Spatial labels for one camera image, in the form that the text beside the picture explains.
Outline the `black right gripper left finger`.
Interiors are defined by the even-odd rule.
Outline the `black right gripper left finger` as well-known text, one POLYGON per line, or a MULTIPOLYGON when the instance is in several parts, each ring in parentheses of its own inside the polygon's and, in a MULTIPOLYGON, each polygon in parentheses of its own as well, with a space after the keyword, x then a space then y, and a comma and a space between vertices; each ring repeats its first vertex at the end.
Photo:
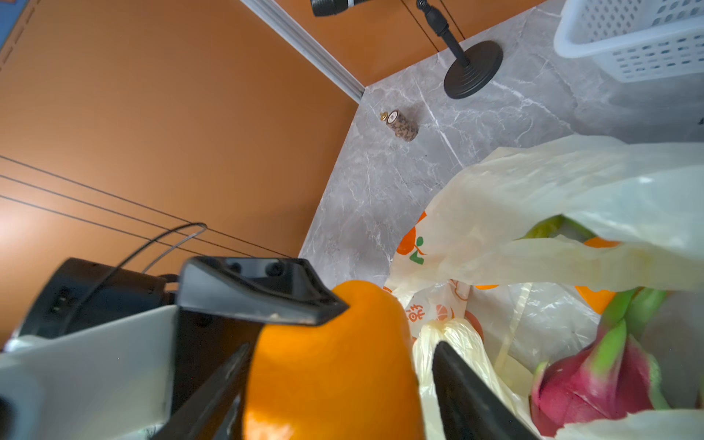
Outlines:
POLYGON ((238 348, 169 419, 155 439, 242 439, 252 345, 238 348))

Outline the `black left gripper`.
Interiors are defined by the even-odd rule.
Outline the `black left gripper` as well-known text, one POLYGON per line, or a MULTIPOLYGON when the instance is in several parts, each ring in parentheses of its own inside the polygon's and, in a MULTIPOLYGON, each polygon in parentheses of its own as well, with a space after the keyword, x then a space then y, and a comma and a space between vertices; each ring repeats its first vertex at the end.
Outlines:
POLYGON ((348 310, 304 258, 190 258, 176 304, 189 311, 178 316, 172 414, 240 346, 256 343, 263 324, 323 326, 348 310))

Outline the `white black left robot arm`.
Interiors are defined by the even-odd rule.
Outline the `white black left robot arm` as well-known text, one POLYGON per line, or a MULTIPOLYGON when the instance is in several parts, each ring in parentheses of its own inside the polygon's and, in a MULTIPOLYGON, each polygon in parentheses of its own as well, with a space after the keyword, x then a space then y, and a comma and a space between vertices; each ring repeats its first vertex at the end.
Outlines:
POLYGON ((190 258, 176 281, 66 263, 2 353, 1 436, 240 439, 262 330, 348 308, 301 258, 190 258))

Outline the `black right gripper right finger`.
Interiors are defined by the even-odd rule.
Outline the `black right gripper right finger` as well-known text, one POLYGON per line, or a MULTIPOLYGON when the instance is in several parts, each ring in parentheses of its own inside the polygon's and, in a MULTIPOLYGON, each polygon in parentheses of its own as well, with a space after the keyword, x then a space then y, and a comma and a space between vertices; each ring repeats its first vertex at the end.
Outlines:
POLYGON ((434 349, 434 386, 447 439, 535 439, 447 342, 434 349))

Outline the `yellowish plastic bag orange print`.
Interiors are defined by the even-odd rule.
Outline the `yellowish plastic bag orange print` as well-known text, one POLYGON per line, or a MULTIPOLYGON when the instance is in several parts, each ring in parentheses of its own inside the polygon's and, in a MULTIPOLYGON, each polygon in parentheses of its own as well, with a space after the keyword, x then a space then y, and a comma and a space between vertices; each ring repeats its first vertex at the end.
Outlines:
POLYGON ((703 436, 703 146, 627 144, 570 136, 499 148, 457 174, 401 241, 384 285, 411 328, 423 421, 445 437, 432 372, 447 342, 535 439, 700 439, 703 436), (668 410, 535 427, 539 364, 590 345, 601 315, 575 287, 590 282, 590 249, 575 239, 522 239, 566 216, 619 241, 603 257, 603 289, 669 292, 639 343, 662 373, 668 410))

